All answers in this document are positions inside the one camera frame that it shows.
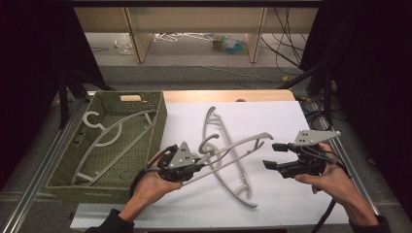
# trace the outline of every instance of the sleeve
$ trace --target sleeve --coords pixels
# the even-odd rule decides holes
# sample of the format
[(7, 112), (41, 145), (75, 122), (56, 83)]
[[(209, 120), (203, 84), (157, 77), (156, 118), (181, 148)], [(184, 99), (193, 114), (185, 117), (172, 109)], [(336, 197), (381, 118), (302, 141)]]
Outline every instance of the sleeve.
[(349, 223), (354, 233), (391, 233), (389, 223), (384, 216), (376, 216), (376, 219), (378, 219), (379, 224), (374, 226), (359, 226), (351, 221)]
[(85, 233), (132, 233), (134, 223), (119, 217), (119, 211), (113, 209), (99, 227), (90, 227)]

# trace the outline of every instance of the hand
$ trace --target hand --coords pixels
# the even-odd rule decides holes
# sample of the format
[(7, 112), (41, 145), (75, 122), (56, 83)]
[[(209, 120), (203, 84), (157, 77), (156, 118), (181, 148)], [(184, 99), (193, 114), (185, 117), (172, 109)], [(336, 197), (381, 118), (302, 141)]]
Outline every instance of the hand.
[(158, 201), (166, 193), (180, 189), (182, 182), (171, 183), (162, 179), (157, 172), (148, 172), (134, 189), (134, 194), (119, 213), (126, 221), (133, 221), (146, 207)]
[[(331, 151), (330, 146), (326, 144), (319, 143), (319, 146), (324, 151)], [(329, 194), (345, 208), (352, 223), (362, 226), (379, 223), (366, 200), (339, 166), (327, 164), (320, 176), (301, 174), (296, 175), (294, 179), (301, 183), (311, 184), (314, 194), (322, 190)]]

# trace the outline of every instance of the white surface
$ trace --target white surface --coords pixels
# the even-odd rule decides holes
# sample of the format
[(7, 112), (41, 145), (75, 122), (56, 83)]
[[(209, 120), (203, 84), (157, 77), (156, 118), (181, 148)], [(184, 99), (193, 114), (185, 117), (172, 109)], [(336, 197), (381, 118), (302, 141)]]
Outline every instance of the white surface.
[[(283, 179), (276, 171), (266, 170), (262, 160), (279, 163), (296, 160), (292, 152), (275, 152), (272, 143), (289, 143), (298, 130), (308, 129), (307, 122), (297, 102), (240, 102), (240, 103), (180, 103), (167, 104), (167, 121), (161, 148), (186, 141), (190, 151), (198, 153), (202, 140), (203, 122), (210, 107), (215, 106), (233, 142), (261, 132), (271, 134), (274, 140), (265, 139), (263, 147), (246, 156), (244, 164), (252, 183), (249, 199), (258, 204), (249, 209), (234, 199), (214, 175), (188, 184), (178, 191), (165, 195), (151, 205), (135, 221), (136, 228), (152, 230), (275, 228), (316, 224), (330, 202), (324, 193), (312, 194), (311, 186), (293, 179)], [(220, 132), (218, 126), (209, 126), (208, 132)], [(223, 141), (212, 140), (218, 148)], [(239, 154), (253, 147), (250, 142), (238, 147)], [(210, 171), (205, 167), (201, 172)], [(239, 185), (239, 174), (234, 165), (220, 170), (227, 183)], [(122, 205), (80, 204), (72, 228), (88, 228), (102, 223), (112, 208)], [(348, 223), (340, 205), (336, 205), (328, 223)]]

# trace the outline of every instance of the table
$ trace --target table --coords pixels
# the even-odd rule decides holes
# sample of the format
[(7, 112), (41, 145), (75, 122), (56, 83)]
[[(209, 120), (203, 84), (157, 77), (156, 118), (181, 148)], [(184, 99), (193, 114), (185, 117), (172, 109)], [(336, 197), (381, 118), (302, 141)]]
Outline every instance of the table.
[[(202, 122), (211, 106), (217, 108), (216, 113), (224, 120), (233, 142), (266, 131), (275, 141), (286, 143), (294, 140), (298, 130), (308, 129), (299, 104), (293, 101), (288, 90), (164, 91), (164, 96), (168, 118), (162, 148), (185, 141), (190, 151), (196, 152), (201, 141)], [(247, 102), (235, 103), (238, 99)], [(250, 201), (257, 203), (257, 208), (248, 209), (241, 205), (210, 175), (151, 205), (139, 215), (136, 227), (188, 231), (316, 224), (326, 210), (330, 196), (325, 193), (313, 195), (309, 185), (283, 179), (280, 174), (264, 169), (262, 159), (283, 163), (296, 160), (296, 156), (282, 152), (275, 154), (270, 147), (272, 142), (263, 141), (265, 146), (241, 160), (252, 183)], [(223, 147), (224, 143), (215, 145)], [(243, 154), (250, 146), (237, 148), (238, 153)], [(207, 171), (208, 168), (204, 168), (194, 177)], [(229, 184), (239, 182), (233, 166), (220, 170), (220, 174)], [(80, 204), (71, 227), (85, 229), (99, 225), (112, 208), (120, 210), (122, 205)], [(345, 223), (348, 223), (346, 213), (341, 206), (336, 206), (326, 224)]]

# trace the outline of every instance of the green plastic crate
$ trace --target green plastic crate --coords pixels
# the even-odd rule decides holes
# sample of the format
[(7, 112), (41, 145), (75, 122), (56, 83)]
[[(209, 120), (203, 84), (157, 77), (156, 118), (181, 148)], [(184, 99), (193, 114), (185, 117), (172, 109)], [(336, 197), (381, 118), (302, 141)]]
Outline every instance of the green plastic crate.
[[(130, 97), (134, 100), (124, 101)], [(125, 203), (129, 199), (128, 189), (134, 177), (160, 150), (167, 118), (163, 93), (97, 91), (86, 110), (86, 112), (95, 111), (99, 114), (99, 116), (87, 117), (91, 124), (101, 123), (105, 128), (125, 117), (149, 110), (156, 110), (155, 113), (149, 114), (149, 119), (153, 122), (149, 131), (92, 185), (83, 185), (82, 183), (87, 183), (87, 180), (80, 177), (76, 177), (75, 184), (72, 184), (82, 158), (103, 132), (102, 129), (89, 127), (82, 121), (51, 173), (46, 189), (67, 202)], [(135, 116), (123, 122), (119, 137), (111, 145), (94, 147), (80, 172), (86, 176), (95, 177), (127, 146), (131, 145), (148, 125), (150, 124), (144, 115)], [(117, 134), (118, 128), (114, 127), (101, 138), (99, 143), (110, 142)]]

